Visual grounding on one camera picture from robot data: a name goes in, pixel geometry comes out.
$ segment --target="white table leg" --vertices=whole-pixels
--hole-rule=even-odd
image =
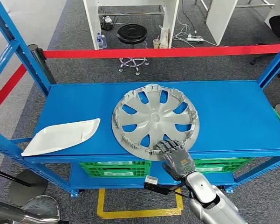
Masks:
[[[217,44],[222,40],[238,0],[212,0],[206,25]]]
[[[276,2],[275,6],[270,10],[270,14],[268,14],[268,16],[266,18],[265,23],[271,28],[270,19],[276,15],[280,15],[280,0]]]
[[[86,14],[87,15],[88,23],[90,28],[91,36],[92,38],[95,50],[99,49],[97,43],[97,33],[102,33],[100,22],[99,18],[99,6],[96,0],[83,0]]]
[[[169,48],[171,48],[174,36],[175,23],[176,22],[177,12],[178,11],[179,0],[166,0],[166,11],[163,27],[169,28]]]

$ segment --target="white desk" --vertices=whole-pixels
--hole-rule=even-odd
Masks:
[[[102,33],[99,18],[99,7],[102,6],[160,6],[165,7],[163,27],[169,28],[169,44],[171,48],[174,35],[175,23],[178,9],[179,0],[83,0],[89,24],[94,48],[99,49],[97,33]]]
[[[263,4],[256,5],[251,4],[252,0],[249,0],[246,5],[237,5],[238,0],[211,0],[209,7],[207,7],[203,0],[200,1],[207,11],[206,25],[217,44],[221,43],[236,8],[270,7],[272,8],[270,13],[265,20],[267,25],[269,25],[269,20],[272,16],[280,15],[280,0],[276,2],[276,5],[270,4],[267,0],[262,0]]]

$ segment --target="blue shelf surface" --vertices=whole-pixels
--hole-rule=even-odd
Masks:
[[[150,176],[159,179],[159,184],[175,185],[179,182],[172,179],[166,173],[161,162],[153,162]],[[235,184],[233,173],[212,173],[205,174],[212,184],[217,186]],[[83,171],[78,163],[73,163],[69,178],[71,189],[122,189],[122,188],[143,188],[144,178],[92,178]]]
[[[122,148],[111,119],[125,93],[150,83],[52,85],[34,134],[47,126],[101,118],[83,143],[28,162],[141,160]],[[160,82],[184,92],[198,111],[200,130],[190,150],[194,159],[280,155],[280,122],[255,81]]]

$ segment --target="power strip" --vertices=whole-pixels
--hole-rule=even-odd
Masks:
[[[204,39],[203,38],[200,38],[200,37],[189,36],[189,37],[187,37],[187,41],[190,41],[190,42],[203,42]]]
[[[105,21],[106,23],[111,23],[111,18],[110,18],[108,15],[105,17]]]

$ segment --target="stanchion base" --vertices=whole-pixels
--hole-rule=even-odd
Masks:
[[[24,211],[37,214],[43,218],[50,218],[46,224],[57,224],[61,217],[60,208],[59,204],[53,197],[41,195],[33,198],[21,209]],[[13,221],[13,224],[21,224]]]
[[[16,182],[11,183],[10,199],[18,206],[23,206],[32,198],[44,194],[47,185],[47,180],[28,169],[19,173],[16,178],[31,184],[30,187],[26,187]]]

